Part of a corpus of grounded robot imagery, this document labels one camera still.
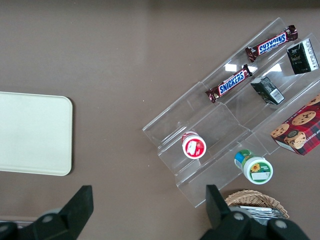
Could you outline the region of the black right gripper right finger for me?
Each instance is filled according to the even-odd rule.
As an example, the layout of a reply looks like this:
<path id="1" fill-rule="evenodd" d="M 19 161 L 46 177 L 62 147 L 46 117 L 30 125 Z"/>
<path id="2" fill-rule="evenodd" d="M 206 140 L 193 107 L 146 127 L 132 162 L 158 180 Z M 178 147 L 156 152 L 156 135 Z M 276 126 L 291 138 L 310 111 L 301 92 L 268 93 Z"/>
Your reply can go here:
<path id="1" fill-rule="evenodd" d="M 207 185 L 206 212 L 211 223 L 202 240 L 268 240 L 267 227 L 239 210 L 230 210 L 216 185 Z"/>

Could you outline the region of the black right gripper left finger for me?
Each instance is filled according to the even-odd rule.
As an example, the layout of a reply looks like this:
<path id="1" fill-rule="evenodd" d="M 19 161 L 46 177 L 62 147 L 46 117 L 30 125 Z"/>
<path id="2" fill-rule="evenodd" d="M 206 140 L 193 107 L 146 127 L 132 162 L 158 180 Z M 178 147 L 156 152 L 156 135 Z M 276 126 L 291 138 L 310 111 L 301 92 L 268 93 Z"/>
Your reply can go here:
<path id="1" fill-rule="evenodd" d="M 93 189 L 82 186 L 58 213 L 48 213 L 18 230 L 18 240 L 76 240 L 94 211 Z"/>

